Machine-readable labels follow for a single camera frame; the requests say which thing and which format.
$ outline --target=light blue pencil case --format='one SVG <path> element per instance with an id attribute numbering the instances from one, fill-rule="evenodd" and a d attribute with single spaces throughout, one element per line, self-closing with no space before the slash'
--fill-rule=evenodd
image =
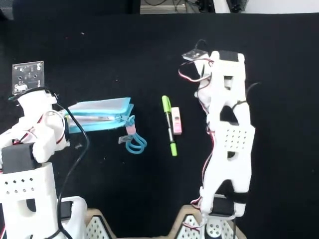
<path id="1" fill-rule="evenodd" d="M 133 154 L 140 154 L 147 146 L 145 139 L 136 133 L 135 116 L 130 116 L 134 107 L 130 97 L 102 101 L 79 102 L 69 107 L 74 117 L 85 131 L 98 131 L 126 127 L 128 135 L 119 138 L 119 143 L 125 142 L 126 149 Z M 69 132 L 80 132 L 74 121 L 68 118 Z"/>

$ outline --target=white wall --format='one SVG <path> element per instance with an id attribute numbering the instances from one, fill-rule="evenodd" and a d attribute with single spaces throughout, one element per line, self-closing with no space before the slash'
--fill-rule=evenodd
<path id="1" fill-rule="evenodd" d="M 246 13 L 319 12 L 319 0 L 248 0 Z"/>

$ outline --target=holes pattern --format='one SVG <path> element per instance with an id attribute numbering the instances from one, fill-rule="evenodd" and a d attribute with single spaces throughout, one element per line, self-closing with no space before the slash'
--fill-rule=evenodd
<path id="1" fill-rule="evenodd" d="M 249 145 L 246 143 L 248 135 L 248 131 L 243 130 L 239 126 L 232 126 L 227 130 L 224 147 L 227 148 L 228 151 L 242 151 L 246 145 Z"/>
<path id="2" fill-rule="evenodd" d="M 18 194 L 18 193 L 26 193 L 28 191 L 35 191 L 35 187 L 31 187 L 30 185 L 28 185 L 28 182 L 32 182 L 34 183 L 34 178 L 29 178 L 29 179 L 15 179 L 12 181 L 5 181 L 4 185 L 7 189 L 7 191 L 5 192 L 7 195 L 10 194 Z M 14 186 L 17 185 L 20 188 L 22 188 L 21 190 L 16 189 Z"/>
<path id="3" fill-rule="evenodd" d="M 184 222 L 191 226 L 198 226 L 198 222 L 193 215 L 186 216 Z M 191 230 L 190 228 L 187 228 L 185 226 L 181 226 L 176 239 L 200 239 L 200 236 L 198 231 Z"/>
<path id="4" fill-rule="evenodd" d="M 206 225 L 206 232 L 211 238 L 219 239 L 223 235 L 223 239 L 233 239 L 233 229 L 227 222 L 222 220 L 209 220 Z"/>
<path id="5" fill-rule="evenodd" d="M 86 227 L 86 239 L 110 239 L 99 218 L 93 217 Z"/>

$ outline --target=green marker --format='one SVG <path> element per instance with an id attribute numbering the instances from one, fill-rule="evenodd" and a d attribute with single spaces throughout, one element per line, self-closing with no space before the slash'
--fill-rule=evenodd
<path id="1" fill-rule="evenodd" d="M 173 138 L 173 132 L 171 129 L 170 118 L 169 118 L 169 115 L 171 112 L 170 101 L 169 101 L 169 98 L 167 96 L 162 96 L 161 101 L 163 103 L 163 109 L 164 109 L 164 113 L 166 115 L 166 120 L 167 120 L 167 125 L 168 125 L 168 135 L 169 135 L 169 141 L 170 141 L 171 154 L 173 156 L 177 156 L 176 143 L 175 143 L 174 138 Z"/>

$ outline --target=black table surface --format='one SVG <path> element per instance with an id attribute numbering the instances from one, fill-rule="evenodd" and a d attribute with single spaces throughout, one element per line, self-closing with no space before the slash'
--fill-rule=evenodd
<path id="1" fill-rule="evenodd" d="M 89 133 L 91 148 L 65 196 L 100 209 L 118 237 L 166 235 L 182 205 L 197 198 L 211 143 L 194 83 L 177 74 L 198 39 L 211 49 L 241 52 L 256 135 L 246 213 L 239 227 L 250 238 L 314 235 L 319 213 L 318 14 L 122 15 L 61 22 L 0 25 L 0 130 L 21 110 L 7 101 L 11 64 L 44 60 L 45 81 L 63 104 L 132 97 L 138 133 L 148 146 L 131 155 L 123 128 Z M 195 76 L 194 69 L 189 72 Z M 183 134 L 178 157 L 168 144 L 161 96 L 179 106 Z M 56 188 L 83 143 L 52 157 Z"/>

